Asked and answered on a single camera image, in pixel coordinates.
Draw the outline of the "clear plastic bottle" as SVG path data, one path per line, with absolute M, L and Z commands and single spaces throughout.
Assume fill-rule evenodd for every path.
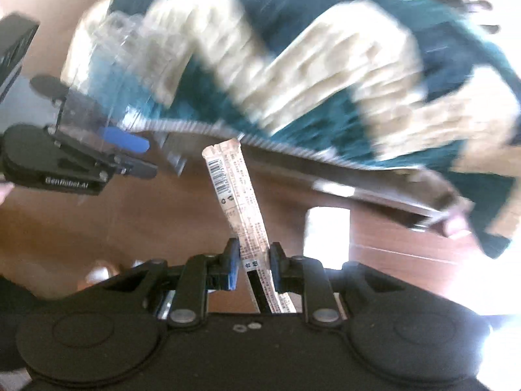
M 198 117 L 178 89 L 193 53 L 185 35 L 113 11 L 81 21 L 61 80 L 124 131 L 174 131 L 177 122 Z

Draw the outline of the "bed frame rail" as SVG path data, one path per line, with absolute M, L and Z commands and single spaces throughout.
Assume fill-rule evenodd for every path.
M 313 153 L 247 136 L 238 140 L 249 168 L 307 183 L 321 193 L 407 212 L 414 230 L 467 215 L 474 206 L 427 168 L 368 168 L 340 162 L 329 151 Z

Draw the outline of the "teal and cream quilt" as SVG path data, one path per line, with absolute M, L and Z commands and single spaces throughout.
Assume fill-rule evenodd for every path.
M 468 17 L 438 0 L 100 0 L 79 24 L 113 11 L 191 40 L 178 89 L 198 117 L 174 131 L 222 127 L 368 168 L 427 168 L 474 203 L 487 256 L 509 247 L 520 78 Z

